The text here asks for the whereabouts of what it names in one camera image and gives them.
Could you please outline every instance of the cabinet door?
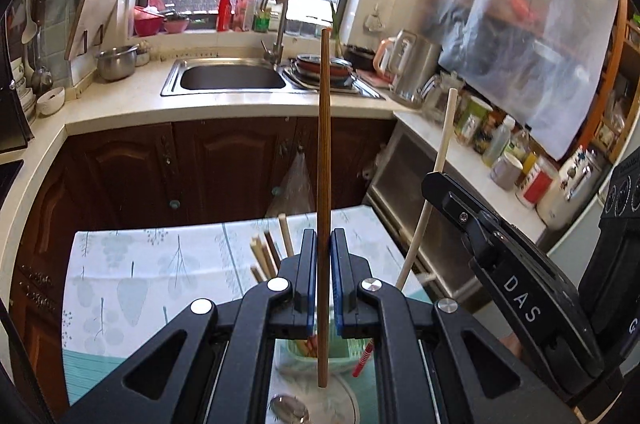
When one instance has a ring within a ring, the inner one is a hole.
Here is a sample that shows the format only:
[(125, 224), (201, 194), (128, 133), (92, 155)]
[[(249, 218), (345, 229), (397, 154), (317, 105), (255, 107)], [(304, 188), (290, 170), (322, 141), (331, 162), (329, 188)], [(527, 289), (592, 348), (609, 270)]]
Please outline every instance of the cabinet door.
[[(332, 209), (362, 203), (367, 182), (362, 170), (391, 137), (395, 121), (332, 118), (331, 198)], [(311, 185), (316, 195), (318, 181), (318, 118), (302, 117), (296, 125), (294, 147), (305, 152)]]
[(187, 223), (171, 124), (89, 133), (67, 143), (102, 210), (103, 229)]
[(18, 245), (14, 273), (27, 276), (60, 308), (74, 236), (78, 231), (95, 229), (98, 223), (94, 204), (65, 147), (33, 202)]
[[(60, 418), (69, 407), (62, 366), (60, 315), (52, 312), (46, 301), (46, 295), (30, 285), (20, 273), (14, 273), (9, 313), (20, 334), (47, 405), (54, 417)], [(11, 365), (18, 392), (27, 404), (34, 407), (30, 387), (22, 374), (23, 367), (13, 349)]]
[(287, 172), (295, 120), (212, 119), (174, 130), (192, 223), (264, 216)]

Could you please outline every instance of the round metal pivot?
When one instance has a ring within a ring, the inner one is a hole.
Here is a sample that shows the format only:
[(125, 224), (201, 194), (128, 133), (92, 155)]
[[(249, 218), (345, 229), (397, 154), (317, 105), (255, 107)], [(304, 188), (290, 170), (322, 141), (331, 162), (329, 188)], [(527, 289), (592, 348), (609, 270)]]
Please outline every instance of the round metal pivot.
[(380, 290), (382, 288), (382, 281), (375, 278), (367, 278), (362, 280), (362, 288), (369, 292), (375, 292), (376, 290)]
[(213, 307), (213, 303), (208, 299), (201, 298), (196, 299), (193, 303), (191, 303), (191, 312), (194, 314), (207, 314)]
[(282, 292), (289, 286), (289, 281), (284, 278), (273, 278), (269, 280), (267, 286), (269, 287), (269, 290), (273, 290), (274, 292)]
[(458, 304), (450, 298), (443, 298), (438, 301), (438, 308), (447, 314), (453, 314), (458, 310)]

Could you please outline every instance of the small metal container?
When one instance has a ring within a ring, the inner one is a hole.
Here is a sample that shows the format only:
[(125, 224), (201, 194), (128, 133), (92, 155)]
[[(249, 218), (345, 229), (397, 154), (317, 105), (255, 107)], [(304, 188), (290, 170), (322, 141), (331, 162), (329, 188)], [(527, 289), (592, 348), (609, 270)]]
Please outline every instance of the small metal container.
[(138, 45), (119, 46), (97, 55), (98, 73), (104, 80), (113, 81), (128, 77), (136, 71)]

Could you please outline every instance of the cutting board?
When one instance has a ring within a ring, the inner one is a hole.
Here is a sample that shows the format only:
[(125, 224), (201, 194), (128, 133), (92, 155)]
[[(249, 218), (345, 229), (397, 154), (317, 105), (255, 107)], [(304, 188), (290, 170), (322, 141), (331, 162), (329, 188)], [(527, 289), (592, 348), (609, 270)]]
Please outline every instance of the cutting board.
[(87, 49), (100, 43), (100, 26), (103, 26), (103, 32), (105, 32), (117, 1), (80, 0), (71, 33), (66, 42), (65, 60), (73, 60), (84, 54), (85, 31)]

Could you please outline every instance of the white bottle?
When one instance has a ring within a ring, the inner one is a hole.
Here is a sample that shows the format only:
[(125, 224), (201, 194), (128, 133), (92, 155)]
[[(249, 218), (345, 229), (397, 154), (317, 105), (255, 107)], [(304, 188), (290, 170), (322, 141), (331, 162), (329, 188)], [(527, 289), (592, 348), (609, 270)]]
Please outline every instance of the white bottle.
[(491, 140), (491, 144), (482, 154), (482, 162), (485, 166), (493, 166), (494, 162), (498, 159), (507, 143), (511, 139), (511, 130), (515, 127), (516, 121), (511, 115), (507, 115), (504, 118), (502, 124), (500, 124), (494, 131), (494, 137)]

